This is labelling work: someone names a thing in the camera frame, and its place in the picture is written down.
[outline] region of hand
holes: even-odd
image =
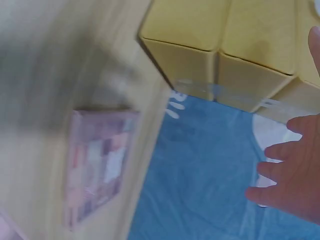
[[[310,30],[309,48],[319,72],[318,27]],[[302,134],[302,138],[266,148],[265,156],[283,162],[260,162],[257,166],[259,174],[277,182],[277,185],[249,187],[245,195],[257,204],[274,207],[320,225],[320,115],[296,117],[286,126]]]

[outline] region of yellow box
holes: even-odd
[[[154,1],[140,38],[174,87],[179,80],[214,83],[228,7],[228,0]],[[207,100],[214,97],[196,87],[179,90]]]
[[[309,51],[308,35],[313,26],[320,25],[320,18],[314,10],[313,1],[298,1],[298,56],[297,77],[272,99],[284,107],[265,108],[258,114],[286,123],[289,119],[307,114],[320,113],[320,78]]]
[[[233,0],[221,45],[219,103],[255,112],[296,73],[296,1]]]

